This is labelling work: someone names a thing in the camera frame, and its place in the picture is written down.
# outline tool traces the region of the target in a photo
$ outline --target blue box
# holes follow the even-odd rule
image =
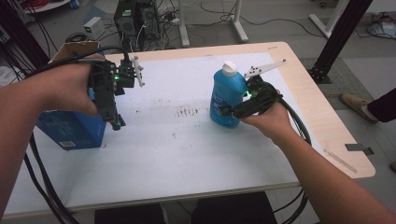
[[[101,116],[74,111],[41,113],[35,126],[65,150],[100,147],[106,123]]]

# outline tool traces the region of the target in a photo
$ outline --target trousers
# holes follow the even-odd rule
[[[367,109],[381,122],[396,119],[396,88],[372,101]]]

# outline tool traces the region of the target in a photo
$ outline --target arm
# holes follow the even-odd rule
[[[90,69],[87,64],[64,65],[0,88],[0,220],[40,113],[60,109],[97,114],[87,94]]]
[[[270,137],[288,158],[318,217],[325,223],[396,223],[396,216],[368,191],[318,154],[275,103],[259,116],[241,119]]]

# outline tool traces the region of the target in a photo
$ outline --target brown shoe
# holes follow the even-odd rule
[[[345,105],[349,106],[351,109],[353,109],[356,113],[358,113],[362,118],[366,119],[370,123],[377,123],[377,119],[370,119],[362,110],[361,107],[364,105],[368,105],[369,102],[352,95],[350,93],[343,93],[340,95],[340,100],[343,102]]]
[[[394,173],[396,173],[396,161],[392,162],[392,163],[389,165],[389,167],[390,167],[390,169],[391,169]]]

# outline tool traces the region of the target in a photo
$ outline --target person's right arm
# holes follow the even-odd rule
[[[262,115],[241,119],[279,146],[297,175],[309,202],[324,223],[396,223],[396,216],[345,175],[295,132],[288,112],[275,103]]]

